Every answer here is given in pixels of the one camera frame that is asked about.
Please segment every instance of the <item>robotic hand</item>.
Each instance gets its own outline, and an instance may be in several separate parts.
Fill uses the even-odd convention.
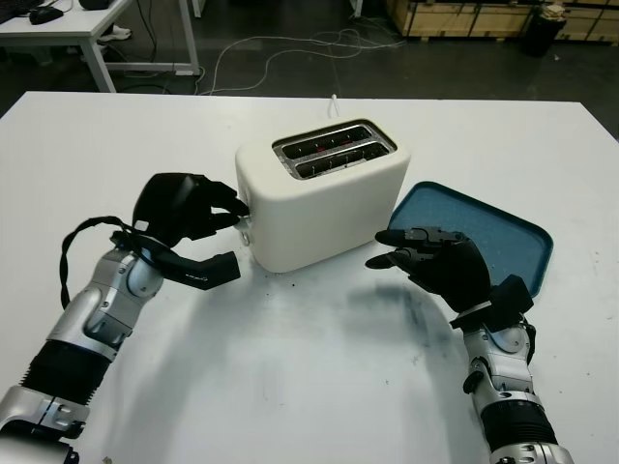
[[[215,214],[212,208],[227,212]],[[65,239],[60,262],[65,312],[20,385],[0,401],[0,464],[79,462],[59,440],[81,433],[88,402],[163,280],[207,290],[240,276],[233,252],[196,262],[171,248],[186,237],[215,235],[248,213],[236,191],[222,183],[193,174],[157,174],[135,205],[133,226],[117,217],[95,217]],[[71,301],[67,251],[78,232],[99,223],[122,230],[112,235],[115,248]]]
[[[490,464],[574,464],[557,445],[533,390],[528,364],[535,352],[535,328],[523,316],[533,302],[522,279],[510,275],[492,287],[484,258],[459,232],[414,227],[379,232],[376,240],[397,248],[366,266],[397,266],[458,313],[450,324],[462,329],[470,361],[463,389],[473,395]]]

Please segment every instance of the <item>concrete floor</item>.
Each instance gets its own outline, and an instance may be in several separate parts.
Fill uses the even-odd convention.
[[[139,1],[147,13],[151,0]],[[177,0],[152,1],[158,61],[187,61]],[[400,41],[380,0],[366,0],[364,15],[373,20],[352,20],[350,14],[348,0],[207,0],[203,17],[192,22],[200,64],[206,69],[200,91],[211,89],[221,50],[245,37],[309,38],[321,31],[352,28],[377,43]],[[136,4],[119,23],[133,29],[133,38],[115,46],[132,59],[131,55],[148,56],[152,45]],[[341,42],[356,44],[352,33],[347,34]],[[325,42],[337,37],[334,33],[316,36]],[[221,60],[217,88],[256,84],[266,60],[292,48],[337,56],[357,52],[351,47],[282,40],[241,43]],[[78,57],[63,48],[52,51],[54,62],[46,67],[37,66],[26,55],[12,55],[10,62],[0,62],[0,114],[27,90],[97,91]],[[107,56],[118,59],[114,51]],[[192,94],[195,83],[194,77],[171,74],[145,78],[115,73],[112,77],[119,91],[139,93],[161,93],[165,87],[170,93]],[[531,58],[519,51],[517,43],[411,40],[398,47],[363,50],[348,59],[285,53],[273,59],[267,78],[258,87],[218,95],[324,98],[333,93],[340,98],[576,101],[619,137],[619,47],[556,43],[546,57]]]

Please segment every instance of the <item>toaster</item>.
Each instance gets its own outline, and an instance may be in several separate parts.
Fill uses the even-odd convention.
[[[242,234],[267,271],[358,247],[389,223],[408,152],[370,119],[328,123],[274,130],[237,151],[239,195],[250,208]]]

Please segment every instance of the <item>wooden crate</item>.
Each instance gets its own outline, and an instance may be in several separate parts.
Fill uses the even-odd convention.
[[[619,11],[601,8],[568,8],[559,40],[619,43]]]
[[[609,7],[619,7],[619,0],[566,0],[565,3],[576,3],[580,5],[600,5]]]
[[[482,6],[470,37],[518,37],[530,17],[531,6]]]
[[[409,0],[385,2],[400,33],[422,39],[519,37],[526,30],[534,8],[528,5],[418,3]],[[618,10],[573,7],[566,9],[565,16],[567,22],[559,31],[558,40],[619,43]]]
[[[567,22],[557,34],[558,40],[586,41],[600,16],[597,8],[568,8],[565,11]]]
[[[398,30],[408,37],[517,37],[530,6],[418,3],[386,0]]]
[[[602,11],[587,41],[619,43],[619,11]]]
[[[409,37],[466,37],[475,20],[475,4],[413,4]]]

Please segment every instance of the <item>tray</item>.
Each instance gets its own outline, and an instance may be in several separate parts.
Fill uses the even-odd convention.
[[[493,285],[510,274],[522,277],[535,297],[552,253],[552,238],[540,226],[435,182],[421,182],[398,205],[390,229],[436,225],[471,238],[486,260]]]

